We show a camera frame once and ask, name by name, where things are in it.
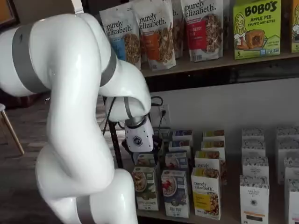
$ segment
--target product box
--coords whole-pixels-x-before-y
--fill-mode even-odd
[[[191,153],[191,144],[189,140],[178,140],[178,141],[171,141],[169,143],[169,152],[181,152],[186,151],[188,159],[192,158]]]
[[[267,157],[243,157],[244,176],[265,176],[269,179],[269,162]]]
[[[168,169],[188,170],[188,157],[186,152],[167,153],[165,155],[165,166]]]
[[[266,144],[264,140],[247,139],[242,141],[242,156],[258,157],[266,156]]]
[[[291,0],[291,37],[292,53],[299,52],[299,0]]]
[[[196,151],[194,164],[197,168],[216,169],[220,173],[219,152]]]
[[[235,59],[280,54],[281,0],[237,0]]]
[[[173,131],[172,140],[189,140],[190,146],[193,147],[193,131],[192,130],[176,130]]]
[[[276,128],[276,138],[299,139],[299,126],[285,126]]]
[[[299,180],[290,179],[288,181],[287,199],[286,199],[286,223],[299,223]]]
[[[243,128],[242,129],[242,140],[258,139],[264,141],[264,130],[262,128]]]
[[[140,210],[159,210],[159,192],[155,167],[135,167],[132,172],[137,207]]]
[[[136,166],[155,167],[156,161],[153,153],[139,153],[136,159]]]
[[[203,132],[202,140],[203,141],[225,141],[224,130]]]
[[[221,183],[226,185],[227,184],[227,174],[228,169],[226,165],[226,154],[225,154],[225,141],[203,141],[201,143],[201,151],[212,151],[212,152],[219,152],[220,157],[220,166],[221,166]]]
[[[159,128],[155,127],[153,128],[154,130],[154,135],[158,136],[159,134]],[[163,139],[163,140],[171,140],[172,137],[172,131],[170,128],[160,128],[160,136],[159,138]]]
[[[240,176],[242,224],[269,223],[269,189],[266,177]]]
[[[220,220],[221,190],[219,171],[193,168],[192,190],[195,215]]]
[[[186,172],[164,170],[161,176],[167,216],[189,218],[190,205]]]
[[[285,219],[288,220],[289,181],[299,180],[299,158],[285,157]]]
[[[285,181],[285,157],[299,156],[299,140],[292,138],[281,138],[276,142],[276,170],[279,184]]]

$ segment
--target shelf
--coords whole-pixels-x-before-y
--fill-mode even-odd
[[[206,70],[206,69],[213,69],[213,68],[220,68],[220,67],[227,67],[227,66],[236,66],[242,64],[250,64],[250,63],[258,63],[258,62],[266,62],[266,61],[274,61],[280,59],[299,57],[299,53],[295,53],[295,54],[290,53],[289,44],[282,44],[282,46],[284,47],[281,48],[280,55],[277,56],[235,60],[233,51],[228,51],[228,52],[224,52],[224,56],[222,58],[216,60],[204,61],[204,62],[197,62],[197,63],[190,62],[189,52],[185,51],[183,57],[177,60],[177,65],[175,67],[168,70],[151,71],[148,65],[144,65],[142,67],[142,73],[145,77],[153,77],[153,76],[181,73],[187,71]]]
[[[175,218],[165,215],[164,202],[162,198],[160,211],[143,211],[137,210],[137,215],[141,217],[150,217],[157,219],[170,220],[174,222],[189,223],[189,224],[240,224],[240,185],[239,175],[241,173],[241,158],[228,161],[231,166],[228,167],[228,185],[222,189],[222,211],[221,220],[212,220],[196,216],[194,214],[193,205],[190,206],[190,217]],[[275,171],[274,164],[270,164],[271,171]],[[270,206],[269,206],[269,223],[281,224],[284,223],[284,188],[275,182],[275,175],[270,175]]]

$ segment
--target electrical outlet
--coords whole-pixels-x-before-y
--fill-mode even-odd
[[[166,114],[162,118],[161,127],[170,127],[170,114],[169,114],[169,105],[164,104],[159,107],[160,110],[160,118],[162,116],[162,111],[166,111]]]

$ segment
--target cartoon girl illustration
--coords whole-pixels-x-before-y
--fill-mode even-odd
[[[292,29],[293,41],[299,42],[299,5],[296,6],[294,11],[293,29]]]
[[[242,13],[238,13],[235,17],[235,27],[234,27],[234,38],[235,45],[238,49],[248,49],[245,41],[246,28],[245,28],[245,16]]]

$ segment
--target granola bag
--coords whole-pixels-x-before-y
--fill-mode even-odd
[[[190,60],[223,56],[223,0],[181,0]]]
[[[128,2],[100,11],[104,30],[117,57],[141,68],[139,28]]]
[[[182,11],[181,0],[172,0],[173,12],[173,44],[176,58],[183,55],[183,40],[185,19]]]
[[[151,69],[164,70],[175,66],[171,0],[138,0],[133,3],[133,10]]]
[[[145,46],[144,46],[144,41],[143,41],[143,36],[141,34],[141,30],[139,30],[139,36],[140,36],[140,55],[141,55],[141,63],[147,62],[148,58],[146,56],[146,51],[145,51]]]

